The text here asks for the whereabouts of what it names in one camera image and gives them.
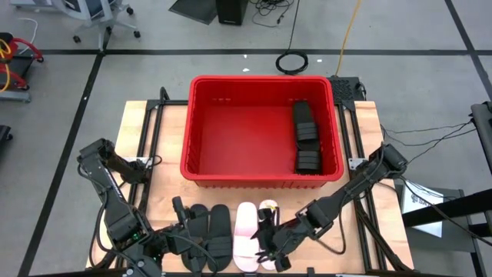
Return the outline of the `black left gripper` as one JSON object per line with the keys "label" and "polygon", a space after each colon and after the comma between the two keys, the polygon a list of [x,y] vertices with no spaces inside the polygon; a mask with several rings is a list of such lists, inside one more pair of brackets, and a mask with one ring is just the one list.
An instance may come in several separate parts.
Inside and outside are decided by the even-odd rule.
{"label": "black left gripper", "polygon": [[185,208],[179,196],[172,199],[172,205],[178,223],[158,231],[166,241],[164,253],[179,254],[183,265],[190,272],[201,272],[208,263],[212,270],[215,270],[218,265],[217,259],[201,250],[206,236],[209,211],[206,211],[202,204]]}

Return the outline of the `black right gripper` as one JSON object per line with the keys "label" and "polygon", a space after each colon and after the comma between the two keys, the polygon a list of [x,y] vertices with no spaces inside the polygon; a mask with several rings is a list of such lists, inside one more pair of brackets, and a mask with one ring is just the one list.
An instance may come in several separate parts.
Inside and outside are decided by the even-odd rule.
{"label": "black right gripper", "polygon": [[[258,229],[251,239],[260,238],[271,226],[271,211],[258,210]],[[304,213],[274,229],[266,250],[256,253],[257,262],[262,266],[274,266],[277,272],[284,272],[291,267],[288,255],[312,233],[312,224]]]}

